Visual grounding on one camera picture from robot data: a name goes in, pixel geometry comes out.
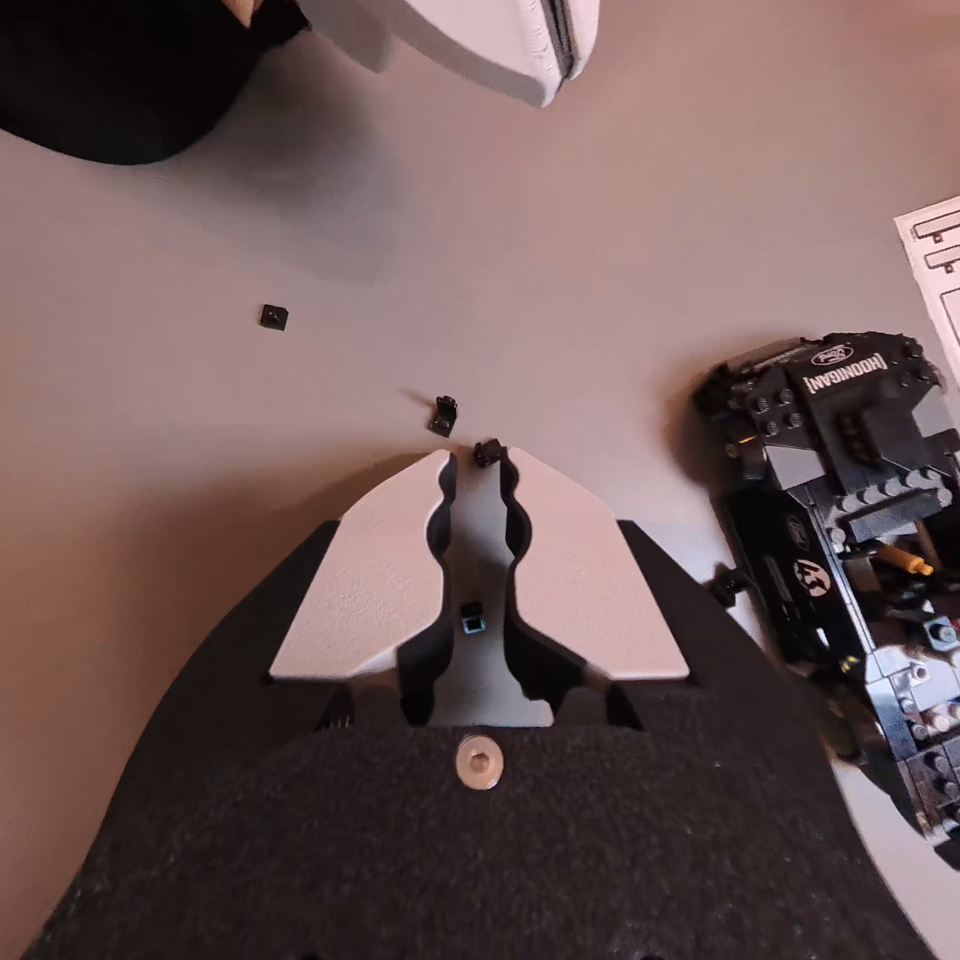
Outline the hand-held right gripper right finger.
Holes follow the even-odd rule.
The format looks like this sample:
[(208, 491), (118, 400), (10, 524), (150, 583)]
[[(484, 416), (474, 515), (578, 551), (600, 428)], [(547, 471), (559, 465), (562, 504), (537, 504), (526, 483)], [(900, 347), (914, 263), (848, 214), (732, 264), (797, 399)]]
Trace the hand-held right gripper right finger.
[(503, 618), (510, 674), (555, 721), (572, 694), (603, 721), (636, 721), (636, 686), (691, 669), (611, 508), (518, 447), (500, 457), (511, 562)]

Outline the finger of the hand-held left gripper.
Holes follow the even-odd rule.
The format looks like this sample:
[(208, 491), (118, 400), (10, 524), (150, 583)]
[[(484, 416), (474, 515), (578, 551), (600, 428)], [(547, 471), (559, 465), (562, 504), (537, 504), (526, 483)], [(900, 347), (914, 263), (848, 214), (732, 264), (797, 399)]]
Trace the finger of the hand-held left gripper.
[(577, 78), (594, 53), (600, 12), (600, 1), (558, 2), (561, 64), (566, 81)]
[(537, 108), (571, 76), (564, 2), (302, 1), (310, 27), (379, 74), (398, 43), (487, 90)]

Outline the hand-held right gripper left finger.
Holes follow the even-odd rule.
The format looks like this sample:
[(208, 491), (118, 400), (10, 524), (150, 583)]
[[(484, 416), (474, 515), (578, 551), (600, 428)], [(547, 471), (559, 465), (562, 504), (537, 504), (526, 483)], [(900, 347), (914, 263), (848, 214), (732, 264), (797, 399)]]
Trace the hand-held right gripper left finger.
[(455, 456), (427, 454), (336, 523), (270, 665), (276, 681), (386, 687), (430, 702), (450, 666), (450, 513)]

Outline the black lego car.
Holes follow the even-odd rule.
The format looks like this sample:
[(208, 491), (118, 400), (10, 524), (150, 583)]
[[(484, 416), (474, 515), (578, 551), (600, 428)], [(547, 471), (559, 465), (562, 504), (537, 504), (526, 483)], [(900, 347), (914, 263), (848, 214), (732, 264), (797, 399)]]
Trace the black lego car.
[(921, 344), (796, 338), (715, 366), (692, 403), (715, 503), (786, 665), (856, 762), (958, 869), (958, 431)]

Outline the sticker sheet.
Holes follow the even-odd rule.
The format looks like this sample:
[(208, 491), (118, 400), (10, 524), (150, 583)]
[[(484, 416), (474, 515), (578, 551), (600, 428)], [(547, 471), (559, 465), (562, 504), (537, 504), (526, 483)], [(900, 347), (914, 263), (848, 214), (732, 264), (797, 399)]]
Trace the sticker sheet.
[(959, 381), (959, 198), (894, 219), (927, 314)]

